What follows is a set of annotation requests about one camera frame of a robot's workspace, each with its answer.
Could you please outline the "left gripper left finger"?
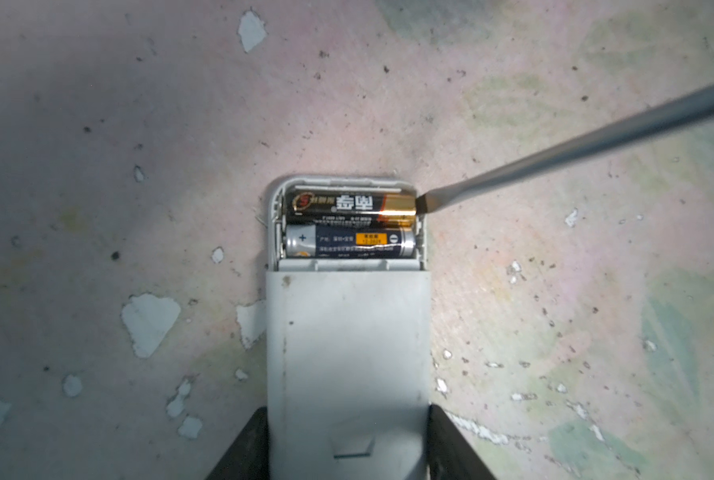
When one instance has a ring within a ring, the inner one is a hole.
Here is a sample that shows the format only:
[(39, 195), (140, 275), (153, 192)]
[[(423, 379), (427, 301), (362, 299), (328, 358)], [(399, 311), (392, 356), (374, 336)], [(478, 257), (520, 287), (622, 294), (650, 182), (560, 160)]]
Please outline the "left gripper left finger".
[(223, 454), (207, 480), (268, 480), (268, 408), (258, 408)]

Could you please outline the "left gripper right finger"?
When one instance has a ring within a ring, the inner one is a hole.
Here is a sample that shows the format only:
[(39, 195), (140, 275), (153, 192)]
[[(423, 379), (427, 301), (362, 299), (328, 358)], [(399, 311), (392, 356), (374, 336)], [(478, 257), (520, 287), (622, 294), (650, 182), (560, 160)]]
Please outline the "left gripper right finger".
[(427, 466), (431, 480), (496, 480), (495, 475), (437, 404), (427, 417)]

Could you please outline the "white remote control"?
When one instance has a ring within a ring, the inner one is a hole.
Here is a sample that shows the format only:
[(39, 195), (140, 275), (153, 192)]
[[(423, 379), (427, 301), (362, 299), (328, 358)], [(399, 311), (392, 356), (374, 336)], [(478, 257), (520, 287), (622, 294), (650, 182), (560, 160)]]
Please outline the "white remote control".
[(295, 187), (408, 192), (390, 178), (299, 175), (269, 196), (269, 471), (274, 479), (423, 479), (430, 404), (427, 222), (405, 259), (283, 258)]

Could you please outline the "orange black handled screwdriver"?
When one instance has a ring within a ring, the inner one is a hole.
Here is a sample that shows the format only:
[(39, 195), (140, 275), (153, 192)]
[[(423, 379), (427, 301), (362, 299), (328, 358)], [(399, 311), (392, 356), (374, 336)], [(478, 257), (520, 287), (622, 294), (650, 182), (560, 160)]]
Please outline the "orange black handled screwdriver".
[(711, 85), (476, 177), (430, 190), (416, 199), (416, 211), (421, 216), (435, 213), (489, 191), (713, 118)]

